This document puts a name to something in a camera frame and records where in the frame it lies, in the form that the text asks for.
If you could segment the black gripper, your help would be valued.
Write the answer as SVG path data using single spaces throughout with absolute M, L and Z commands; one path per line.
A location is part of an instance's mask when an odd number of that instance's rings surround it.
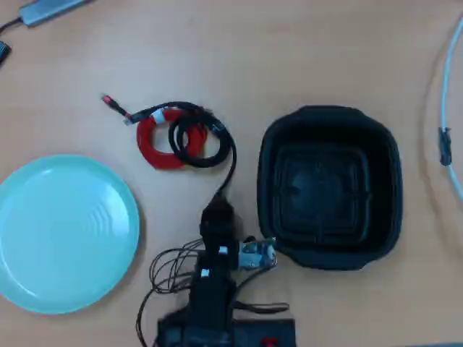
M 237 255 L 239 241 L 237 226 L 234 218 L 234 208 L 227 198 L 213 197 L 202 211 L 202 216 L 214 214 L 217 209 L 221 214 L 219 219 L 204 219 L 200 223 L 205 250 L 212 255 Z

